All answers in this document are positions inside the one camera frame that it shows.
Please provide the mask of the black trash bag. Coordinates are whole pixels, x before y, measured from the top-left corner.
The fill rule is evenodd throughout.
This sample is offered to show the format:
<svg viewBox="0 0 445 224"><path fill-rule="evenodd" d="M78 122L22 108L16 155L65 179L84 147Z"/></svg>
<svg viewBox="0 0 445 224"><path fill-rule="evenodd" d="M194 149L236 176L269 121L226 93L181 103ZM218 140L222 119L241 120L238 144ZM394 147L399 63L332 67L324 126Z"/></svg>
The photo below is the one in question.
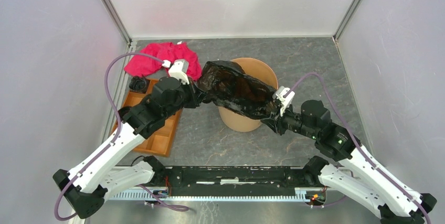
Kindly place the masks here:
<svg viewBox="0 0 445 224"><path fill-rule="evenodd" d="M276 88L246 74L233 61L208 61L196 82L202 103L213 103L253 120L269 118L279 108Z"/></svg>

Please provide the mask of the orange trash bin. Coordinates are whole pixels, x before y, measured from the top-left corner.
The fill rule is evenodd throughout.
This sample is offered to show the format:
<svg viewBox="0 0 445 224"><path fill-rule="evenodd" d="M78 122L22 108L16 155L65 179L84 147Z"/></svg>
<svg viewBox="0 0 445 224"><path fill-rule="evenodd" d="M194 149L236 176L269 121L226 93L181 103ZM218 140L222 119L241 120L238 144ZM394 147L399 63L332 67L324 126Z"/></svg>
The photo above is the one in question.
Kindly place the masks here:
<svg viewBox="0 0 445 224"><path fill-rule="evenodd" d="M237 63L245 74L258 79L271 87L278 88L278 78L276 74L272 68L263 61L253 58L237 58L232 61ZM249 87L247 84L237 86L236 91L252 101L261 97L258 91ZM262 125L259 120L253 120L224 107L219 107L218 110L224 124L236 132L251 132Z"/></svg>

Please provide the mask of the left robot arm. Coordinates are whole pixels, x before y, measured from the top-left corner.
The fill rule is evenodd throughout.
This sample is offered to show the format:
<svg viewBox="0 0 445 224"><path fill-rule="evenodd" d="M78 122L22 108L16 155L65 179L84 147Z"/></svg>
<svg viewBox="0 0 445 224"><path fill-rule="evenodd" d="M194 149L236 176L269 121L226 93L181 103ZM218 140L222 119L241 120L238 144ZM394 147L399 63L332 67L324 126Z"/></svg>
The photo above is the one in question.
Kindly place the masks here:
<svg viewBox="0 0 445 224"><path fill-rule="evenodd" d="M112 173L115 165L131 150L165 125L165 121L183 108L196 108L199 91L191 81L163 77L143 100L118 116L118 127L92 154L70 170L53 175L61 190L56 203L66 199L75 216L86 219L122 191L150 183L160 185L165 172L149 162Z"/></svg>

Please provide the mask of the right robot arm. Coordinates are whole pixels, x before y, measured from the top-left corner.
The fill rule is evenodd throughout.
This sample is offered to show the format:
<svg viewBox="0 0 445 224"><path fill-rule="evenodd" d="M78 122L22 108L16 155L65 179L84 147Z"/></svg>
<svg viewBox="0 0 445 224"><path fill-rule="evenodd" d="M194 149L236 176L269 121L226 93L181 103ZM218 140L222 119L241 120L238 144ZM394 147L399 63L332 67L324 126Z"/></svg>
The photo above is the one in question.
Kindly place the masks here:
<svg viewBox="0 0 445 224"><path fill-rule="evenodd" d="M321 154L349 169L343 174L321 157L305 166L303 180L309 186L331 187L372 212L381 223L431 223L429 212L437 203L433 195L419 193L392 175L346 128L332 122L321 101L308 100L301 112L284 108L279 100L268 102L261 120L282 135L289 130L311 138Z"/></svg>

